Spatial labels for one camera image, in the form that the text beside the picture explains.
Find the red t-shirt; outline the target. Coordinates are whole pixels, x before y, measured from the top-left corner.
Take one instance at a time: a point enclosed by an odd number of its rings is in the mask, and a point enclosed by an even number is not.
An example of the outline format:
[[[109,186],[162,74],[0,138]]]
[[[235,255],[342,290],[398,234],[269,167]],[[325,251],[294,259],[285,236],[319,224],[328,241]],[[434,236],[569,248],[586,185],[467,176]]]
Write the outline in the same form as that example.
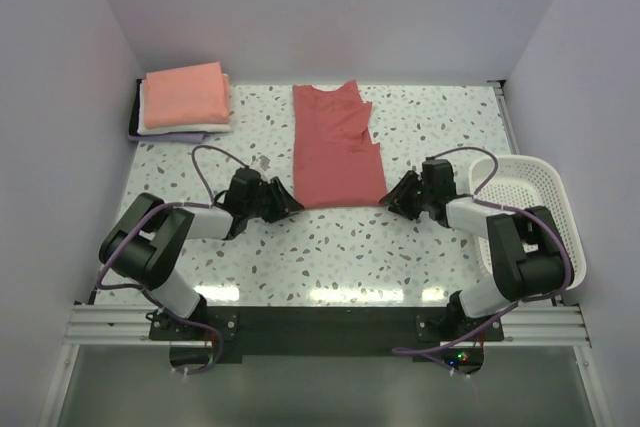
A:
[[[308,210],[376,206],[387,187],[369,132],[372,104],[357,83],[333,91],[297,85],[293,104],[294,197]]]

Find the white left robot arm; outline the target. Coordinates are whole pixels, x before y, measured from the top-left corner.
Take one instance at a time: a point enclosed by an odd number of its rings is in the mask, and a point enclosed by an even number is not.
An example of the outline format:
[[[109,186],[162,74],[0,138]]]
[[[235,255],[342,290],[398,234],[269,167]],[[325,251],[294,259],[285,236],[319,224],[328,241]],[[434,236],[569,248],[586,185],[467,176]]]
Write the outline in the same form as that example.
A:
[[[166,202],[138,195],[104,239],[98,258],[100,290],[135,289],[172,314],[173,329],[185,339],[200,337],[207,327],[207,302],[177,270],[188,240],[231,241],[249,221],[276,223],[304,210],[279,178],[241,167],[227,189],[210,204]]]

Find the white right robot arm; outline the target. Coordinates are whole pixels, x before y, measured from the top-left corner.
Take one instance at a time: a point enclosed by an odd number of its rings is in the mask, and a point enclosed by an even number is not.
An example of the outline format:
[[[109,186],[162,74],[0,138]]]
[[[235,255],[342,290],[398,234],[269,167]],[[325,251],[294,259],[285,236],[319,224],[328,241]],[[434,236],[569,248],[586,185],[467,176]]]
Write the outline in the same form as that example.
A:
[[[451,294],[440,321],[456,339],[469,339],[481,319],[521,301],[547,299],[574,280],[571,258],[548,208],[520,209],[463,194],[447,160],[427,158],[421,173],[407,172],[380,204],[409,220],[426,213],[442,227],[488,242],[490,276]]]

